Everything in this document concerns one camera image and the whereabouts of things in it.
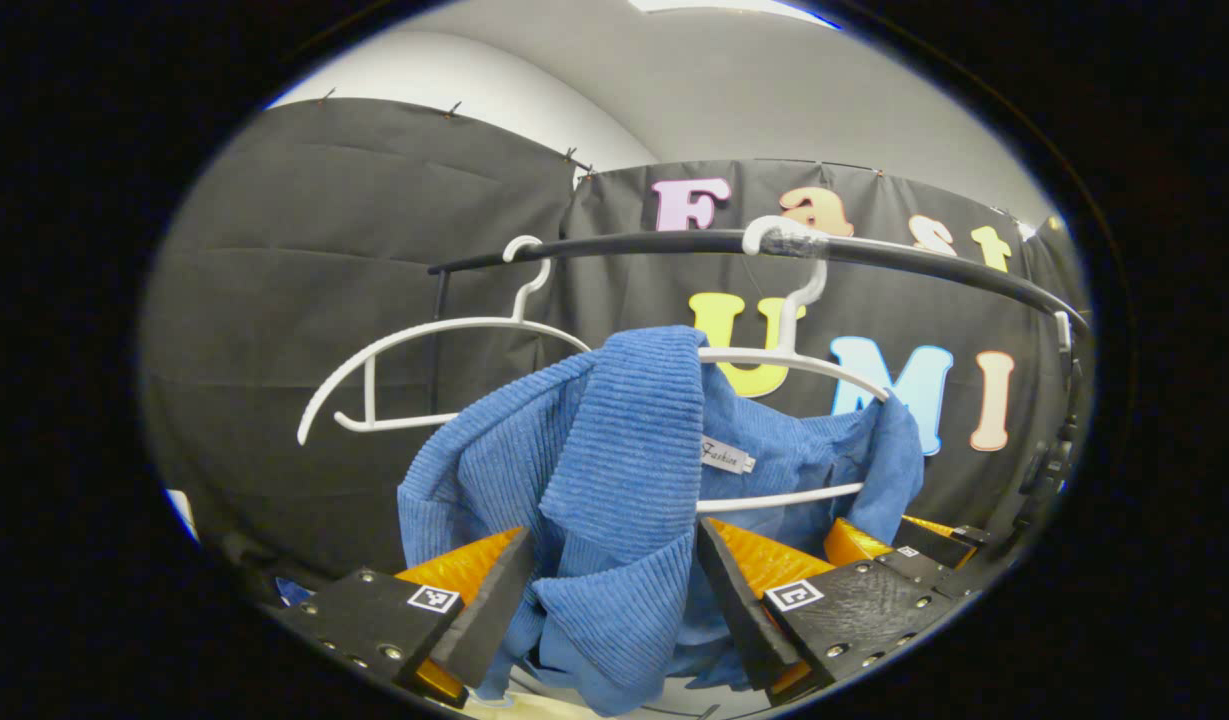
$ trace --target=ceiling light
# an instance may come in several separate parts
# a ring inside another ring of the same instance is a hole
[[[816,26],[841,29],[841,26],[828,20],[816,17],[801,9],[793,9],[791,5],[775,2],[774,0],[628,0],[643,14],[660,14],[664,10],[747,10],[751,14],[783,15],[784,18],[805,20]]]

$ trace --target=letter m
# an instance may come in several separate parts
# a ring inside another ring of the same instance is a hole
[[[948,370],[952,369],[952,354],[941,346],[922,345],[912,351],[892,382],[892,375],[880,356],[880,346],[865,337],[838,337],[832,342],[832,354],[839,359],[843,369],[859,374],[871,382],[892,389],[907,405],[916,419],[921,432],[921,452],[938,455],[941,442],[938,437],[938,419],[943,412],[943,386],[948,381]],[[863,388],[847,382],[837,383],[837,397],[832,404],[833,415],[843,415],[860,410],[871,396]]]

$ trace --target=ceiling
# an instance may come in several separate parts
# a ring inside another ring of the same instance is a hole
[[[1010,150],[874,47],[768,14],[642,14],[627,0],[462,0],[404,23],[522,58],[586,96],[661,161],[864,165],[1007,209],[1056,214]]]

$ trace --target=hanger hook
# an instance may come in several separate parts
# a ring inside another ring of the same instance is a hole
[[[782,215],[764,215],[757,217],[747,225],[744,231],[744,252],[748,256],[757,256],[761,252],[761,243],[766,238],[774,236],[778,238],[809,238],[821,240],[825,243],[832,241],[832,236],[823,231],[807,227],[791,217]],[[814,272],[810,274],[810,283],[788,294],[783,301],[783,311],[779,313],[778,324],[778,350],[796,351],[796,313],[803,306],[810,305],[823,296],[823,288],[828,286],[828,262],[815,260]]]
[[[531,233],[524,233],[524,236],[514,238],[514,241],[509,242],[503,251],[504,263],[510,263],[510,260],[517,256],[517,249],[521,249],[521,247],[526,245],[542,245],[542,241],[533,237]],[[542,269],[538,270],[535,279],[524,284],[521,290],[517,290],[517,302],[512,306],[512,319],[515,319],[515,322],[524,322],[524,316],[526,316],[526,299],[530,297],[531,292],[537,291],[538,288],[542,288],[547,283],[547,275],[549,274],[551,259],[542,260]]]

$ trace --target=blue sweater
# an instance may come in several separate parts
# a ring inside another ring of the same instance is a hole
[[[520,525],[536,538],[478,695],[503,697],[512,665],[605,716],[655,700],[666,676],[748,687],[693,553],[698,500],[864,482],[857,495],[717,516],[815,557],[838,515],[892,541],[924,469],[902,402],[791,418],[737,397],[698,361],[703,345],[683,326],[614,334],[481,398],[418,452],[396,493],[409,565]],[[755,468],[702,464],[704,436]]]

